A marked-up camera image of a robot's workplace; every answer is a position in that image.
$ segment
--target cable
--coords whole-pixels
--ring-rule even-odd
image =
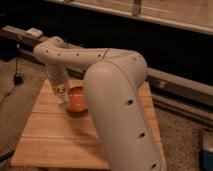
[[[0,106],[3,104],[6,98],[13,92],[14,89],[15,89],[15,86],[13,86],[13,88],[9,92],[4,93],[4,98],[0,101]]]
[[[0,163],[9,159],[10,157],[13,156],[15,151],[10,151],[9,153],[4,154],[3,156],[0,156]]]
[[[16,66],[15,66],[15,74],[13,77],[13,81],[14,81],[14,85],[19,85],[19,84],[23,84],[24,82],[24,74],[20,74],[18,73],[18,58],[16,57]]]
[[[13,76],[14,86],[9,92],[4,93],[4,98],[0,101],[0,106],[3,104],[5,99],[13,92],[13,90],[15,89],[15,86],[23,84],[24,77],[25,77],[24,74],[18,73],[18,57],[16,57],[15,58],[15,74]]]

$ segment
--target orange bowl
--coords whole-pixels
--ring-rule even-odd
[[[82,112],[87,109],[86,99],[83,93],[83,87],[72,87],[69,90],[69,111]]]

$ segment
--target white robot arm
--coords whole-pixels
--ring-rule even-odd
[[[53,37],[37,45],[34,56],[58,82],[65,68],[87,70],[84,94],[112,171],[165,170],[138,96],[147,75],[144,58],[129,50],[64,47]]]

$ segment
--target dark background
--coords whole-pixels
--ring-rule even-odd
[[[35,27],[84,47],[136,50],[151,68],[213,85],[213,36],[42,0],[4,1],[0,12],[2,26]]]

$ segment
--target wooden table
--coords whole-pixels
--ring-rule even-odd
[[[82,81],[70,81],[71,86]],[[158,122],[148,83],[139,94],[155,141],[164,159]],[[11,160],[12,166],[109,169],[92,120],[87,112],[71,117],[57,105],[45,81]]]

